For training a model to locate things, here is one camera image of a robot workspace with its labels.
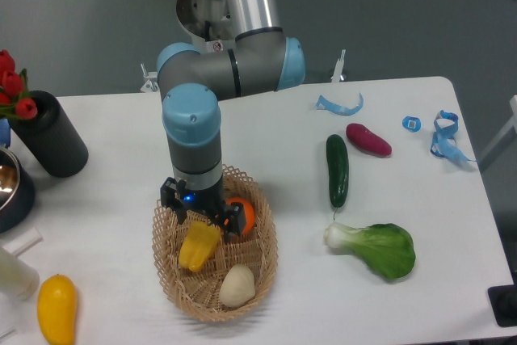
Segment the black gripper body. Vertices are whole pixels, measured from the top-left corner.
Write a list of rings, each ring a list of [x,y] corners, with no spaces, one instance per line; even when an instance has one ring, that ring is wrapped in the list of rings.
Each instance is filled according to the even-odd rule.
[[[209,188],[202,190],[191,190],[186,186],[184,180],[173,180],[175,193],[178,202],[173,210],[179,220],[185,220],[187,211],[197,212],[214,220],[224,212],[223,200],[223,178]]]

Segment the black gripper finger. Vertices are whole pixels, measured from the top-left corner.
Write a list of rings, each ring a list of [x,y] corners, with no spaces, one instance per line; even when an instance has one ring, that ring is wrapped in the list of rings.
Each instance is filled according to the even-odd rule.
[[[231,201],[229,204],[222,201],[209,219],[221,229],[224,241],[231,242],[234,237],[243,235],[246,227],[244,204],[242,201]]]
[[[169,208],[176,215],[179,224],[187,219],[188,206],[183,200],[187,194],[186,185],[187,183],[183,179],[177,181],[172,177],[167,177],[160,188],[161,206]]]

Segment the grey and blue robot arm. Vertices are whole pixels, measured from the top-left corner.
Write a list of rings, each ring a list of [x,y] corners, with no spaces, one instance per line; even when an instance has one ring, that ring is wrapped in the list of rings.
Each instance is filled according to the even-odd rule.
[[[157,59],[162,123],[173,176],[161,187],[163,207],[179,222],[197,212],[218,226],[225,239],[243,234],[244,208],[223,197],[221,156],[222,100],[278,91],[305,79],[300,42],[280,26],[275,0],[178,0],[207,43],[229,47],[202,49],[186,43],[165,47]]]

